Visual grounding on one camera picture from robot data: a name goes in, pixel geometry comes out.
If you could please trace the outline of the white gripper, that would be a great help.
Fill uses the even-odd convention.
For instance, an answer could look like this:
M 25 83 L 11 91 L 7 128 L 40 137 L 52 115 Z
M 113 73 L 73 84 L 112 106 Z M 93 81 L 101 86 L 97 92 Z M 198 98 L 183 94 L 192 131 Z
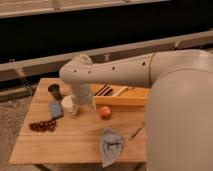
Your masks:
M 94 96 L 89 84 L 77 84 L 71 86 L 71 98 L 79 106 L 87 105 L 92 111 L 96 111 Z

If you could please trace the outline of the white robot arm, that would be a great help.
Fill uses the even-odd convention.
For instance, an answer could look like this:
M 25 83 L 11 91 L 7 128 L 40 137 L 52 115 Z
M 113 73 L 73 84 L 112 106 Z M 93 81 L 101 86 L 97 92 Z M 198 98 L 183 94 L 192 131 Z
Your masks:
M 213 171 L 212 53 L 164 51 L 101 64 L 78 55 L 59 75 L 80 103 L 91 83 L 148 88 L 147 170 Z

